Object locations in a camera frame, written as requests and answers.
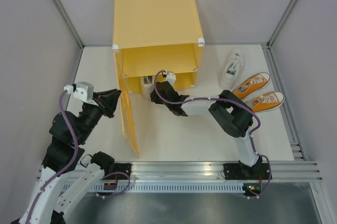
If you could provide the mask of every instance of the orange shoe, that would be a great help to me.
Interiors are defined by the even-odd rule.
[[[276,109],[284,102],[284,95],[279,91],[271,91],[257,98],[246,101],[254,113],[265,112]]]
[[[239,99],[243,99],[248,94],[265,87],[269,80],[270,75],[268,73],[257,73],[234,89],[233,94],[235,94]]]

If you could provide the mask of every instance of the sneaker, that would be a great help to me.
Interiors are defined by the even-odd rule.
[[[243,99],[248,94],[265,87],[269,80],[270,75],[268,73],[257,73],[234,89],[233,94],[239,99]]]
[[[224,70],[219,76],[219,86],[229,89],[234,85],[235,79],[244,66],[244,53],[241,49],[233,49],[227,56]]]
[[[279,91],[272,91],[257,98],[246,101],[254,113],[274,110],[280,107],[284,102],[284,95]]]

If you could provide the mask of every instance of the white table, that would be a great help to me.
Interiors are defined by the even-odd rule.
[[[245,67],[236,85],[248,77],[269,72],[261,45],[208,45],[205,46],[195,89],[179,91],[193,97],[209,97],[221,93],[217,83],[231,49],[239,47],[245,52]],[[76,82],[86,81],[95,91],[117,88],[115,63],[110,47],[85,47],[76,75]],[[270,82],[263,90],[247,98],[273,90]],[[133,118],[140,159],[122,134],[120,106],[115,117],[103,117],[83,146],[87,154],[103,151],[116,161],[237,161],[239,155],[234,139],[228,136],[209,116],[174,116],[165,106],[156,105],[141,95],[131,94]],[[82,102],[70,99],[68,110],[78,115]],[[256,131],[254,141],[258,152],[272,161],[294,160],[284,121],[279,109],[260,113],[262,127]]]

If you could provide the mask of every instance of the yellow cabinet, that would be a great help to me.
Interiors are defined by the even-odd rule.
[[[113,51],[123,132],[137,156],[129,91],[141,93],[141,77],[160,70],[176,74],[175,89],[190,89],[204,44],[195,0],[115,0]]]

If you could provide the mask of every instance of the gray floor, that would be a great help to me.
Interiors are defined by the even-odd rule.
[[[228,194],[137,194],[86,197],[67,224],[321,223],[307,186],[271,184],[258,200]]]

